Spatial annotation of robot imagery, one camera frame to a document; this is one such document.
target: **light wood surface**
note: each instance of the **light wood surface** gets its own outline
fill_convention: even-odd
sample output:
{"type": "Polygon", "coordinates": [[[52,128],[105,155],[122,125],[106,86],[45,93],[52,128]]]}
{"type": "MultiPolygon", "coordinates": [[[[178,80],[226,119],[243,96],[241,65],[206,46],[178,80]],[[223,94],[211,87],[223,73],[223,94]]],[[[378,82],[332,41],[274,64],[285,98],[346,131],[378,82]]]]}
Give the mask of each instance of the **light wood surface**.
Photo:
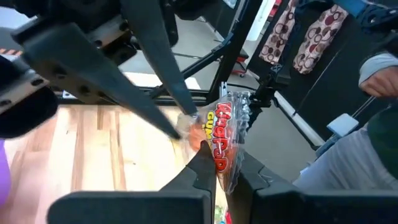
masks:
{"type": "MultiPolygon", "coordinates": [[[[177,122],[178,108],[161,109],[177,122]]],[[[39,128],[6,141],[12,189],[0,223],[44,224],[51,203],[73,191],[159,190],[188,162],[179,145],[118,106],[61,106],[39,128]]],[[[226,207],[224,194],[216,204],[226,207]]]]}

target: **green fabric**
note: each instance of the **green fabric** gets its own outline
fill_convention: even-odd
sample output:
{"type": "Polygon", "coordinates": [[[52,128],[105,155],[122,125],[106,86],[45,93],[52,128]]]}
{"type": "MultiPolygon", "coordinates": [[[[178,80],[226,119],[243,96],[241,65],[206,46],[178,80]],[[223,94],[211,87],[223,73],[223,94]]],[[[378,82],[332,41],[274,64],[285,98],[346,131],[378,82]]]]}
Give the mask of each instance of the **green fabric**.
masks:
{"type": "Polygon", "coordinates": [[[369,120],[368,134],[381,162],[398,179],[398,103],[369,120]]]}

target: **gray floor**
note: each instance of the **gray floor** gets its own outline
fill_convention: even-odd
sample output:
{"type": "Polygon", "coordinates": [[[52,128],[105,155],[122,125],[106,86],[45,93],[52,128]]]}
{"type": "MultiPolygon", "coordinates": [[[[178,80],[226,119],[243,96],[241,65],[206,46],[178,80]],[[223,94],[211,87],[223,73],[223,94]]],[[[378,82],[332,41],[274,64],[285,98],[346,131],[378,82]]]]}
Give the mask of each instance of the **gray floor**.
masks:
{"type": "MultiPolygon", "coordinates": [[[[203,22],[177,19],[177,25],[180,40],[173,48],[176,53],[204,56],[219,44],[215,41],[214,33],[203,22]]],[[[249,47],[249,53],[254,51],[253,47],[256,46],[254,43],[245,43],[245,47],[249,47]]],[[[196,61],[193,58],[180,56],[176,56],[176,59],[180,69],[196,61]]],[[[217,68],[218,62],[214,62],[193,76],[202,89],[209,89],[217,68]]],[[[127,72],[154,73],[142,54],[121,65],[121,69],[127,72]]],[[[232,75],[228,82],[253,88],[258,86],[257,81],[250,76],[240,78],[232,75]]],[[[315,153],[306,140],[275,107],[266,108],[260,114],[248,133],[245,148],[248,153],[287,180],[294,180],[307,162],[315,158],[315,153]]]]}

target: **candy bag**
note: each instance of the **candy bag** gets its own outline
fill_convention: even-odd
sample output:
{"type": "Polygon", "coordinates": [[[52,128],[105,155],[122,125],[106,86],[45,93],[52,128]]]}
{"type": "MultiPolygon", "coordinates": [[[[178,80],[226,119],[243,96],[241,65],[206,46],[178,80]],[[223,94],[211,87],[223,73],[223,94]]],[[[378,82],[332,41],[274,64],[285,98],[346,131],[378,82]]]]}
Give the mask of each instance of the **candy bag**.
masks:
{"type": "Polygon", "coordinates": [[[181,114],[177,129],[182,135],[183,150],[197,152],[206,140],[216,163],[221,188],[230,194],[238,179],[243,158],[243,138],[246,135],[250,92],[231,92],[198,110],[195,116],[181,114]]]}

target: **screw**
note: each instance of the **screw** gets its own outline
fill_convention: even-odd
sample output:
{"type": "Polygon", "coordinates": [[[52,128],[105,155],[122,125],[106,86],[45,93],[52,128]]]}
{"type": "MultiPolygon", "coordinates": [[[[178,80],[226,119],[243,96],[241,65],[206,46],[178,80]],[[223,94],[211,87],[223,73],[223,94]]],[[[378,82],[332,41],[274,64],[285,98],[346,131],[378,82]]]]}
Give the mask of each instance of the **screw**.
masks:
{"type": "Polygon", "coordinates": [[[36,80],[33,80],[30,84],[32,84],[32,86],[38,86],[38,85],[43,84],[43,82],[44,82],[43,79],[38,78],[36,80]]]}
{"type": "Polygon", "coordinates": [[[94,41],[94,44],[95,44],[97,47],[102,47],[102,41],[100,41],[100,40],[94,41]]]}
{"type": "Polygon", "coordinates": [[[60,80],[63,80],[67,76],[67,71],[59,66],[55,67],[52,73],[60,80]]]}
{"type": "Polygon", "coordinates": [[[81,86],[79,88],[79,92],[83,95],[87,95],[90,93],[90,89],[87,86],[81,86]]]}

